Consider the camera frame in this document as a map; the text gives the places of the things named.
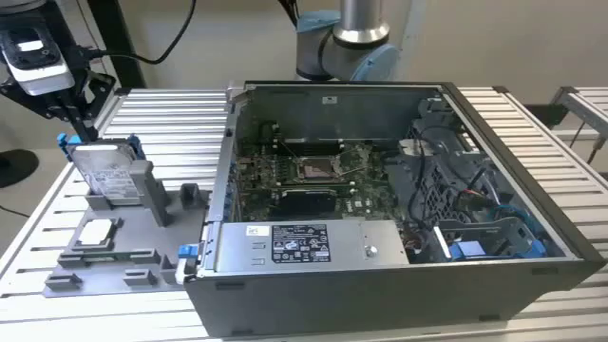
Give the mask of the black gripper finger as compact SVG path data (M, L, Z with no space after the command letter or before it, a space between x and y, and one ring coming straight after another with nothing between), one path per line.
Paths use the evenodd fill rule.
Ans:
M79 139L95 141L98 133L94 120L113 90L115 78L103 73L75 72L74 87L70 89L70 101L74 106L71 125Z
M67 109L61 102L59 94L59 92L50 92L42 95L29 95L17 83L1 84L1 95L21 107L45 119L69 120Z

